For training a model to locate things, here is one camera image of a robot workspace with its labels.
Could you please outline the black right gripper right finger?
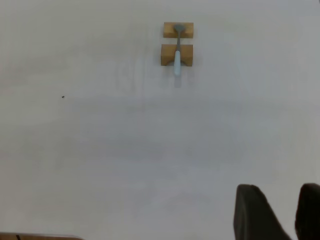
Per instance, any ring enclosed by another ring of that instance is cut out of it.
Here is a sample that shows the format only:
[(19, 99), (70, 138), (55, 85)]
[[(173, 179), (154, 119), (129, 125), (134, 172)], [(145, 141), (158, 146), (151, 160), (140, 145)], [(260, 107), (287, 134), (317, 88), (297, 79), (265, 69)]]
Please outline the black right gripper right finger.
[(320, 239), (320, 186), (316, 183), (305, 183), (300, 189), (295, 232), (299, 240)]

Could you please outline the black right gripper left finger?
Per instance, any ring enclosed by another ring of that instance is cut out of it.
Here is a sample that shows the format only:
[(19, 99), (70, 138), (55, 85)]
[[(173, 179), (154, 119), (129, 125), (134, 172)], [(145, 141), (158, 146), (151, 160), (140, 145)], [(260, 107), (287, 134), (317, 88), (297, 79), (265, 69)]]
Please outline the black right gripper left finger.
[(255, 185), (236, 189), (233, 229), (236, 240), (289, 240), (264, 193)]

